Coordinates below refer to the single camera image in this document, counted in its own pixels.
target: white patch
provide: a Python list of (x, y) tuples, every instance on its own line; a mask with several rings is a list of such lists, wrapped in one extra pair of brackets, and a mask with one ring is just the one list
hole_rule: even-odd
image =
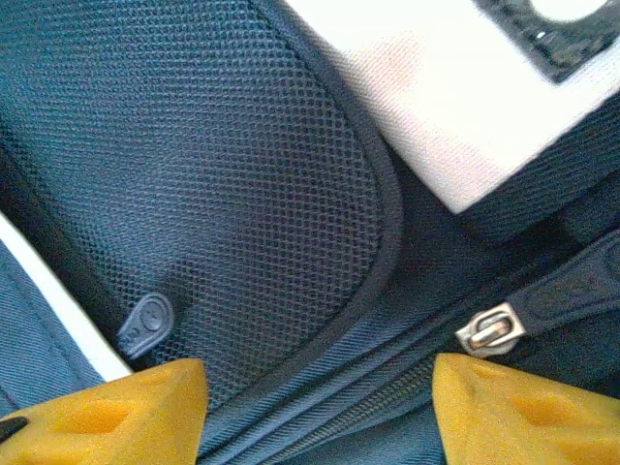
[(131, 368), (108, 344), (39, 254), (2, 213), (0, 240), (39, 288), (60, 323), (103, 380), (108, 382), (131, 375)]
[(400, 156), (455, 213), (620, 89), (620, 40), (561, 84), (473, 0), (288, 0)]

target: yellow foam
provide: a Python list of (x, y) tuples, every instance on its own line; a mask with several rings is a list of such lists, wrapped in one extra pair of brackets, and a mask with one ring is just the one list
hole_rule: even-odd
[(620, 464), (620, 401), (442, 354), (433, 404), (449, 465)]
[(183, 359), (36, 405), (0, 465), (193, 465), (206, 413), (202, 362)]

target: zipper pull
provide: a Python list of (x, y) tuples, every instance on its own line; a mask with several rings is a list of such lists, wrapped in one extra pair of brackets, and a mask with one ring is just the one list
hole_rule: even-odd
[(526, 331), (512, 306), (505, 302), (485, 312), (477, 313), (455, 334), (458, 342), (470, 356), (486, 358), (511, 351), (519, 337), (525, 335)]
[(118, 349), (129, 360), (136, 359), (162, 342), (171, 333), (173, 325), (170, 301), (158, 293), (147, 294), (118, 330)]
[(611, 232), (506, 302), (478, 313), (455, 335), (465, 351), (506, 354), (525, 334), (536, 336), (620, 308), (620, 230)]

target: dark blue fabric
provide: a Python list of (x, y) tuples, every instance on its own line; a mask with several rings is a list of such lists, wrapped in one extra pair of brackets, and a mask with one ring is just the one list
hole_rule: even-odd
[(0, 242), (0, 416), (101, 381)]
[[(273, 395), (259, 399), (248, 415), (210, 418), (201, 463), (268, 459), (451, 340), (453, 331), (474, 313), (531, 279), (528, 267), (535, 274), (549, 271), (559, 257), (572, 252), (547, 230), (489, 248), (462, 231), (453, 215), (396, 163), (409, 201), (401, 263), (386, 293), (323, 357)], [(546, 236), (551, 236), (550, 243)], [(375, 379), (375, 370), (383, 377)], [(410, 400), (401, 410), (373, 420), (406, 414), (421, 401)]]
[(446, 463), (431, 406), (340, 438), (286, 465), (442, 465)]
[[(211, 413), (232, 415), (368, 309), (398, 253), (398, 186), (319, 53), (247, 0), (0, 4), (11, 213), (110, 343), (166, 295), (175, 327), (142, 366), (202, 358)], [(86, 280), (110, 298), (84, 300)]]

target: backpack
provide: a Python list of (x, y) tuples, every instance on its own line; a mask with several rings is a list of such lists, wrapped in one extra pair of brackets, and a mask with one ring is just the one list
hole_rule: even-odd
[(441, 352), (620, 395), (618, 89), (450, 202), (280, 3), (1, 11), (0, 417), (197, 357), (199, 464), (442, 463)]

